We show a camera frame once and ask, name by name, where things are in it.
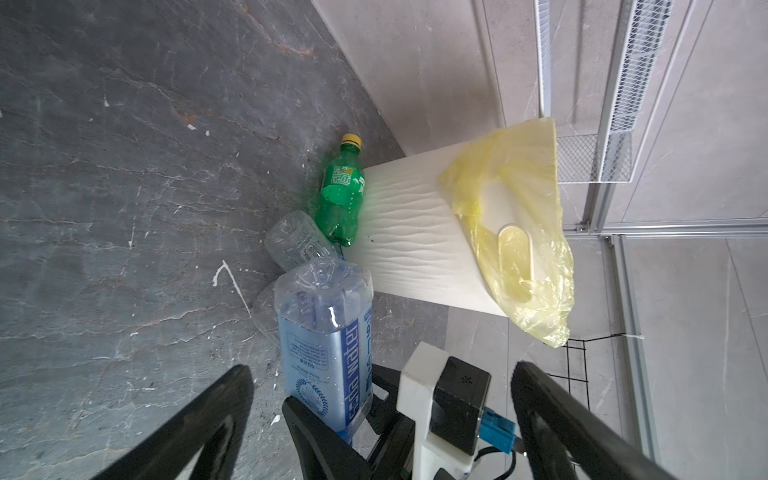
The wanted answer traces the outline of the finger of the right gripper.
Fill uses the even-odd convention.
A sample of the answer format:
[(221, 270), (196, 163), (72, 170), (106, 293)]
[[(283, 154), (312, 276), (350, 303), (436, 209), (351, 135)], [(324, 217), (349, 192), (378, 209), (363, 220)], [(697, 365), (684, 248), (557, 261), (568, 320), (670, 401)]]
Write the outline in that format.
[(282, 414), (296, 448), (303, 479), (370, 479), (368, 462), (300, 400), (287, 397)]
[(382, 398), (373, 395), (372, 406), (367, 414), (367, 421), (377, 435), (383, 435), (399, 415), (397, 398), (400, 383), (400, 372), (388, 367), (374, 364), (372, 366), (373, 384), (386, 393)]

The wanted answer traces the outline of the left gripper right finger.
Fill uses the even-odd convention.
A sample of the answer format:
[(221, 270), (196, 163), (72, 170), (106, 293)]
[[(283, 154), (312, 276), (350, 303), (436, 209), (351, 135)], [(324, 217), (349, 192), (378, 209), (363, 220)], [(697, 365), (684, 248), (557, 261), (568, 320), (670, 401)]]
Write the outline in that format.
[(670, 479), (532, 362), (516, 364), (510, 381), (516, 418), (535, 479)]

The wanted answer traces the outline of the clear bottle blue cap bottom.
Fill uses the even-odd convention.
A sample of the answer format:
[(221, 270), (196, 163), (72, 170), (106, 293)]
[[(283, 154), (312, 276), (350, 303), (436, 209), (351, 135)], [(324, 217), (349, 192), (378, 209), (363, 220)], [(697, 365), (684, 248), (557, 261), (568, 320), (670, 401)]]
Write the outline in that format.
[(350, 443), (372, 403), (370, 273), (319, 257), (274, 286), (286, 392)]

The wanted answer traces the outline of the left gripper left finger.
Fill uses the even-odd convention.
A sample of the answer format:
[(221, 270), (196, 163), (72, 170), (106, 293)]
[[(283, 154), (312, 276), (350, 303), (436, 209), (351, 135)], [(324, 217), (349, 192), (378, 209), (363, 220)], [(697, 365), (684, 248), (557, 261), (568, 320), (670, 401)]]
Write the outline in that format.
[(235, 365), (97, 479), (230, 479), (254, 396), (251, 371)]

